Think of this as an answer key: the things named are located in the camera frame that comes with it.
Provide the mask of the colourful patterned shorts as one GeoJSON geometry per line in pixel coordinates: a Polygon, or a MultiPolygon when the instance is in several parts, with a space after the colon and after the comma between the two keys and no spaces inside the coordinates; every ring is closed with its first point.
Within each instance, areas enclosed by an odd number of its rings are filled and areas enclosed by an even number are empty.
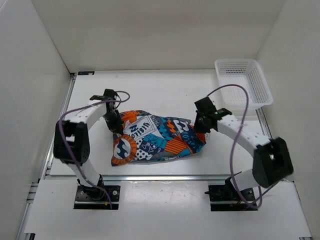
{"type": "Polygon", "coordinates": [[[191,120],[164,117],[144,110],[120,113],[123,134],[113,134],[112,166],[133,162],[171,161],[197,154],[206,144],[191,120]]]}

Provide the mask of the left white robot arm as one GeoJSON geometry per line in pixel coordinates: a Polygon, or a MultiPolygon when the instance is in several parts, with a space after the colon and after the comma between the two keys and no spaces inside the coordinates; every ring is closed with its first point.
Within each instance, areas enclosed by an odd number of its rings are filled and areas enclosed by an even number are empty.
{"type": "Polygon", "coordinates": [[[105,188],[102,176],[89,160],[89,130],[104,118],[112,133],[123,133],[123,121],[115,106],[123,102],[119,93],[105,89],[103,95],[93,95],[87,105],[65,112],[55,126],[53,156],[73,170],[79,185],[93,200],[103,198],[105,188]]]}

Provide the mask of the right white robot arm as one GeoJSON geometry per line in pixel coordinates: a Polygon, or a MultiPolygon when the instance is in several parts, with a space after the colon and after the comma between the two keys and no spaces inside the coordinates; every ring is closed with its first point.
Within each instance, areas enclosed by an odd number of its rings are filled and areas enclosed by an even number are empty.
{"type": "Polygon", "coordinates": [[[233,162],[236,144],[244,148],[253,158],[252,168],[235,173],[230,167],[231,177],[225,181],[224,193],[230,200],[238,199],[243,190],[255,187],[269,188],[293,174],[294,168],[286,141],[270,138],[253,131],[241,123],[231,111],[216,109],[209,97],[195,103],[194,131],[209,133],[215,130],[233,140],[230,162],[233,162]]]}

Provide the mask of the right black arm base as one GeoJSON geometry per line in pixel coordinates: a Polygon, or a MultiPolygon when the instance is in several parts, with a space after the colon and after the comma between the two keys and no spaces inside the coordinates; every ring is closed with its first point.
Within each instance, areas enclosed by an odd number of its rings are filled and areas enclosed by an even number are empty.
{"type": "Polygon", "coordinates": [[[241,211],[257,211],[256,197],[253,188],[246,188],[240,193],[245,200],[251,205],[249,207],[239,196],[233,186],[232,178],[228,177],[224,184],[212,184],[208,186],[210,210],[212,212],[241,212],[241,211]]]}

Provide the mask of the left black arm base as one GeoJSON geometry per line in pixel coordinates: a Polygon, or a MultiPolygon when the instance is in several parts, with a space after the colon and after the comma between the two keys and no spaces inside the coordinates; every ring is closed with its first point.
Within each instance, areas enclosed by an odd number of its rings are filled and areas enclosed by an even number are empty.
{"type": "Polygon", "coordinates": [[[118,210],[121,186],[120,185],[103,185],[100,181],[99,186],[104,187],[109,198],[104,191],[95,187],[83,186],[77,179],[78,186],[74,197],[73,208],[76,210],[118,210]]]}

